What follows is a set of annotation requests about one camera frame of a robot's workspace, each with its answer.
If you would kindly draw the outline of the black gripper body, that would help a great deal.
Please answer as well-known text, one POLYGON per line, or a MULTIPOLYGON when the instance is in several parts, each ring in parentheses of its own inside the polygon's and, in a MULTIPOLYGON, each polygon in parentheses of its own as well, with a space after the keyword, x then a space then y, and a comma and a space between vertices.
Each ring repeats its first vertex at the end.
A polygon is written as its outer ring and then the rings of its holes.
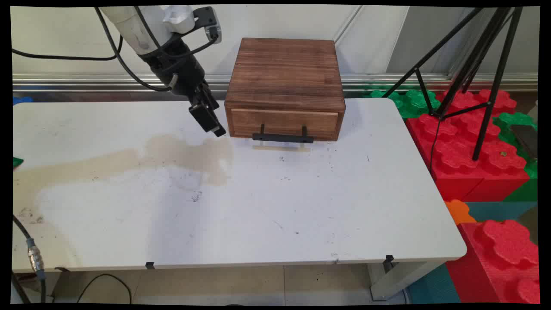
POLYGON ((204 79, 204 69, 195 58, 195 55, 172 59, 156 50, 139 55, 139 57, 149 65, 150 70, 165 86, 168 86, 171 82, 173 74, 177 74, 178 79, 175 86, 172 87, 172 94, 186 96, 189 100, 193 100, 199 93, 206 94, 208 92, 208 84, 204 79))

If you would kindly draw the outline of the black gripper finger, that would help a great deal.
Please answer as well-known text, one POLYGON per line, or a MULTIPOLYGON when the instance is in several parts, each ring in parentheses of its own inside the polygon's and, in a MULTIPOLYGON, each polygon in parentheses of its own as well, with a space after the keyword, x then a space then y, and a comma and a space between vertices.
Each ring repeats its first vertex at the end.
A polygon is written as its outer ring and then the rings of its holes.
POLYGON ((201 127, 205 132, 210 131, 220 137, 226 134, 226 130, 215 114, 218 108, 219 103, 212 95, 208 84, 201 83, 201 127))
POLYGON ((218 102, 211 97, 194 97, 191 100, 189 113, 205 132, 220 133, 221 125, 214 113, 217 108, 219 108, 218 102))

